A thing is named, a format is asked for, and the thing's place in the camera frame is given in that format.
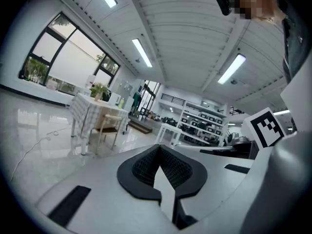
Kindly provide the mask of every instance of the railing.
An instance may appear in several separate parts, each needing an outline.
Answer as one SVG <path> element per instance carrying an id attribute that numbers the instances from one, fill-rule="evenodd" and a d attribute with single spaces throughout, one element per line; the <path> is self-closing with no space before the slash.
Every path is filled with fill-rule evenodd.
<path id="1" fill-rule="evenodd" d="M 172 102 L 174 104 L 178 104 L 180 106 L 184 106 L 185 104 L 185 100 L 174 97 L 174 96 L 166 95 L 166 94 L 162 94 L 161 99 Z"/>
<path id="2" fill-rule="evenodd" d="M 230 115 L 242 115 L 242 114 L 244 114 L 243 111 L 241 111 L 237 108 L 234 108 L 234 107 L 230 108 Z"/>

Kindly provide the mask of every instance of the tablecloth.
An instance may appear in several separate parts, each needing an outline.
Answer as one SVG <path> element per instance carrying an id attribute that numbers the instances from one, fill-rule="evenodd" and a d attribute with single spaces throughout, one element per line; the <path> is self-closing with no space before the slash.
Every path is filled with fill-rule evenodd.
<path id="1" fill-rule="evenodd" d="M 100 128 L 101 122 L 98 121 L 102 115 L 109 114 L 111 116 L 118 116 L 123 118 L 119 128 L 120 132 L 126 131 L 126 126 L 128 124 L 128 112 L 119 109 L 116 106 L 111 106 L 104 102 L 94 101 L 94 98 L 85 96 L 78 93 L 71 101 L 69 111 L 72 113 L 73 117 L 78 124 L 78 130 L 80 137 L 87 137 L 88 131 L 94 128 Z M 111 122 L 105 125 L 104 128 L 112 127 Z"/>

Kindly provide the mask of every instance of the black baseboard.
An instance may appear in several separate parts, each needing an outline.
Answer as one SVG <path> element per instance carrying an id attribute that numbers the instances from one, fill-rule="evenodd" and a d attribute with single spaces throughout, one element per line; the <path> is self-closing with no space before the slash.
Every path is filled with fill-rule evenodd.
<path id="1" fill-rule="evenodd" d="M 56 101 L 52 101 L 52 100 L 48 100 L 48 99 L 43 99 L 43 98 L 40 98 L 40 97 L 37 97 L 37 96 L 32 96 L 30 94 L 27 94 L 27 93 L 24 93 L 24 92 L 21 92 L 21 91 L 18 91 L 18 90 L 15 90 L 13 88 L 9 88 L 7 86 L 4 86 L 2 84 L 0 84 L 0 88 L 3 88 L 7 91 L 10 91 L 14 94 L 18 94 L 20 96 L 25 96 L 25 97 L 28 97 L 28 98 L 31 98 L 31 99 L 36 99 L 36 100 L 40 100 L 40 101 L 43 101 L 43 102 L 46 102 L 46 103 L 50 103 L 50 104 L 53 104 L 53 105 L 57 105 L 57 106 L 63 106 L 65 107 L 66 105 L 63 104 L 63 103 L 59 103 L 59 102 L 56 102 Z"/>

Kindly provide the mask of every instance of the white cable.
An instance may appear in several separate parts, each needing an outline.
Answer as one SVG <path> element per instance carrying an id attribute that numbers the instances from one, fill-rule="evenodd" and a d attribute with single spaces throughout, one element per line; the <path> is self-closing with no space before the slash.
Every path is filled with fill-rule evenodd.
<path id="1" fill-rule="evenodd" d="M 49 132 L 49 133 L 47 133 L 46 135 L 49 135 L 49 134 L 53 133 L 54 136 L 58 136 L 58 135 L 59 135 L 58 131 L 62 131 L 62 130 L 65 130 L 65 129 L 71 129 L 71 127 L 66 127 L 66 128 L 58 129 L 58 130 Z M 18 166 L 19 166 L 19 164 L 22 162 L 22 160 L 25 158 L 26 154 L 28 154 L 28 153 L 34 148 L 34 146 L 36 146 L 37 144 L 39 144 L 43 139 L 51 140 L 51 138 L 48 137 L 48 136 L 43 137 L 43 138 L 41 138 L 36 144 L 34 144 L 34 145 L 32 146 L 31 149 L 29 149 L 26 153 L 24 153 L 24 156 L 19 160 L 19 162 L 17 163 L 17 165 L 16 165 L 16 167 L 15 167 L 13 173 L 12 173 L 10 182 L 12 181 L 16 169 L 18 168 Z"/>

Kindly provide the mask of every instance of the potted plant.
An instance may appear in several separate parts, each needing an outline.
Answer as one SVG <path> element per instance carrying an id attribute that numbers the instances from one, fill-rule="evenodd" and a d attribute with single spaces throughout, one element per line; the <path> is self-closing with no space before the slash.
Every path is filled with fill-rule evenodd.
<path id="1" fill-rule="evenodd" d="M 102 83 L 94 83 L 94 87 L 91 89 L 91 91 L 91 96 L 92 94 L 93 96 L 95 95 L 95 101 L 98 101 L 98 99 L 100 99 L 103 94 L 107 95 L 109 93 L 107 87 Z"/>

